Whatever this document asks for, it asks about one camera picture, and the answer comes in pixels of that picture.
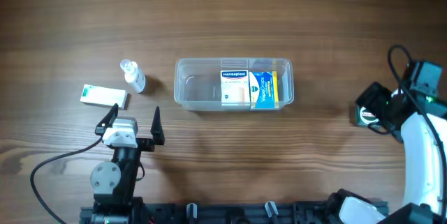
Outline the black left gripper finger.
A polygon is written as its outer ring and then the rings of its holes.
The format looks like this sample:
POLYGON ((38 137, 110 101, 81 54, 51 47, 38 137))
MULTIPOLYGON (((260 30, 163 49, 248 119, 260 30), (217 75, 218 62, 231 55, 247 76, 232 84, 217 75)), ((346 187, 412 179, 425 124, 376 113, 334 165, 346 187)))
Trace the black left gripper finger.
POLYGON ((113 122, 118 116, 119 106, 115 103, 110 111, 103 117, 103 119, 96 125, 96 130, 106 130, 112 127, 113 122))
POLYGON ((164 133, 161 125, 161 114, 159 106, 156 107, 154 111, 154 117, 152 120, 152 126, 150 129, 150 133, 152 134, 154 139, 163 139, 164 133))

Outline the white Hansaplast plaster box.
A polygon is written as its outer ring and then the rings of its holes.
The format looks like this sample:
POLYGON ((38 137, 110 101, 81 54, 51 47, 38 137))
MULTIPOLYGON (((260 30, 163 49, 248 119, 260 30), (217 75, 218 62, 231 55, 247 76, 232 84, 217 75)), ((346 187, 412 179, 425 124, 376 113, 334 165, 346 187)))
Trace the white Hansaplast plaster box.
POLYGON ((221 103, 223 106, 249 106, 248 70, 221 71, 221 103))

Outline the blue yellow VapoDrops packet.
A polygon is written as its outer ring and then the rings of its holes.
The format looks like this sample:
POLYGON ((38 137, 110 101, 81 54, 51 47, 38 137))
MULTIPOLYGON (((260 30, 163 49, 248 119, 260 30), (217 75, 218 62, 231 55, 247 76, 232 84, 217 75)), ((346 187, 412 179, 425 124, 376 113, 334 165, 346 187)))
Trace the blue yellow VapoDrops packet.
POLYGON ((250 72, 249 88, 252 110, 279 109, 276 71, 250 72))

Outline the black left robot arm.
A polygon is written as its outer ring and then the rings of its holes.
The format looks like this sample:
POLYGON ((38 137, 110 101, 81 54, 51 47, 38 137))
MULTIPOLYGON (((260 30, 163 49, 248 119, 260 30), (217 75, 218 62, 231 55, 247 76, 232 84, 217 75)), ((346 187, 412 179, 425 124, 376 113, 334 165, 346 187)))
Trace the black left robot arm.
POLYGON ((119 106, 113 105, 109 113, 97 124, 95 134, 113 150, 112 159, 98 164, 91 172, 94 189, 94 206, 83 209, 81 223, 134 224, 149 223, 149 212, 134 190, 138 170, 142 168, 141 153, 153 152, 156 145, 165 144, 160 109, 154 112, 151 137, 138 137, 138 124, 133 117, 119 117, 119 106))

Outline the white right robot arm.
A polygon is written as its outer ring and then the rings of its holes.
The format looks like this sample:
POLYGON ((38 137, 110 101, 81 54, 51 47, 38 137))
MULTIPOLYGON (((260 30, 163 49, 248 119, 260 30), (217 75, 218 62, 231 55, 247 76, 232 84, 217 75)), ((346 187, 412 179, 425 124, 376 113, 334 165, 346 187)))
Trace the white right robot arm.
POLYGON ((325 218, 337 223, 446 222, 446 102, 437 99, 441 66, 410 61, 398 88, 372 83, 356 100, 372 113, 383 134, 404 146, 402 208, 389 216, 372 202, 348 191, 333 193, 325 218))

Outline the clear plastic container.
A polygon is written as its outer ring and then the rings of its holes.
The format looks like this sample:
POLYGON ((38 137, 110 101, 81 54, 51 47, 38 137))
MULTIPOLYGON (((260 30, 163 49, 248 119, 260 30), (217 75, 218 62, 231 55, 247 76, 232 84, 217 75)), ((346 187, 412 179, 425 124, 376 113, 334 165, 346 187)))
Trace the clear plastic container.
POLYGON ((294 101, 293 66, 284 58, 186 58, 175 67, 174 99, 187 110, 229 111, 252 110, 249 106, 223 106, 221 103, 221 71, 276 71, 279 109, 294 101))

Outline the white green medicine box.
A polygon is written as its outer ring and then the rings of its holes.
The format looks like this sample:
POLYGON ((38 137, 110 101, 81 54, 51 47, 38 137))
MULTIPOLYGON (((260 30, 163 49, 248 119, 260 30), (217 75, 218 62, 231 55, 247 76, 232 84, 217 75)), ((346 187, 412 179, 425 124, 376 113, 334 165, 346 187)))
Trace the white green medicine box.
POLYGON ((125 109, 127 98, 128 93, 125 90, 85 84, 80 97, 80 102, 108 107, 118 104, 119 109, 125 109))

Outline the white dropper bottle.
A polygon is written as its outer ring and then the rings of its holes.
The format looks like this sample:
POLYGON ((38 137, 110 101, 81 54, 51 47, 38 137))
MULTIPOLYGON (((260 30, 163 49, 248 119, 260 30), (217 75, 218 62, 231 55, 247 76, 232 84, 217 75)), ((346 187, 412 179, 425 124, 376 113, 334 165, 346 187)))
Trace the white dropper bottle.
POLYGON ((126 82, 133 89, 135 89, 137 93, 141 93, 145 90, 145 75, 142 73, 139 65, 136 62, 129 59, 124 59, 120 63, 120 68, 124 72, 126 82))

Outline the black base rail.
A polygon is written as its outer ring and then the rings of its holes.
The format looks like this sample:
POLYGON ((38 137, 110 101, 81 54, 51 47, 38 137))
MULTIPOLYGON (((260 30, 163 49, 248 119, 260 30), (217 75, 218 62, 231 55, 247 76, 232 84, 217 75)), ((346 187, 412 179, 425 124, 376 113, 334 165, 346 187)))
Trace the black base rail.
POLYGON ((142 210, 142 222, 154 224, 342 224, 339 214, 328 213, 326 203, 322 201, 278 204, 276 208, 277 213, 269 217, 263 204, 205 205, 198 206, 197 212, 190 217, 185 205, 147 204, 142 210))

